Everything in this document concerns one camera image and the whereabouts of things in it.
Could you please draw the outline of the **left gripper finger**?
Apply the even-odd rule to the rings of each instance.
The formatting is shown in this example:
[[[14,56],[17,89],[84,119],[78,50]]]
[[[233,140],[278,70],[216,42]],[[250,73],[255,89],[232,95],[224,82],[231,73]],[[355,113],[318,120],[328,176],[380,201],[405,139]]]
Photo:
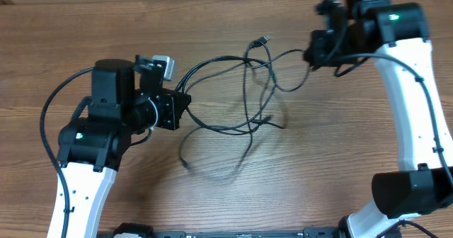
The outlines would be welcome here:
[[[178,105],[181,109],[186,109],[191,103],[191,95],[186,93],[179,93]]]
[[[176,110],[176,124],[180,125],[180,120],[184,116],[185,112],[187,111],[188,107],[181,107],[177,108]]]

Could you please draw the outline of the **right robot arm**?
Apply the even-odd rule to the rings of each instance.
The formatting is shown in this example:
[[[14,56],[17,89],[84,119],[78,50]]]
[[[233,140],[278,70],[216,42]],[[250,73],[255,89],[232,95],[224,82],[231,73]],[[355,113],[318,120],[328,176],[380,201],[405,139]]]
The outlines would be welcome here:
[[[417,217],[452,204],[452,136],[432,66],[428,20],[415,3],[323,0],[326,27],[314,30],[303,58],[342,77],[372,60],[391,106],[398,170],[375,174],[372,199],[341,219],[336,237],[400,237]]]

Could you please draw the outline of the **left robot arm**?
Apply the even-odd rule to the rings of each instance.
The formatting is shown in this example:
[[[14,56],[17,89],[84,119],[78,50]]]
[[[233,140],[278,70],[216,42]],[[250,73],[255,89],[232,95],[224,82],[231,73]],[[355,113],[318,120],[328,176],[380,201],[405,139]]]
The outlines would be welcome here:
[[[176,130],[191,102],[166,89],[176,62],[169,56],[137,55],[133,62],[100,59],[88,69],[91,95],[76,107],[51,156],[58,175],[57,197],[48,237],[96,237],[123,154],[132,136],[155,127]]]

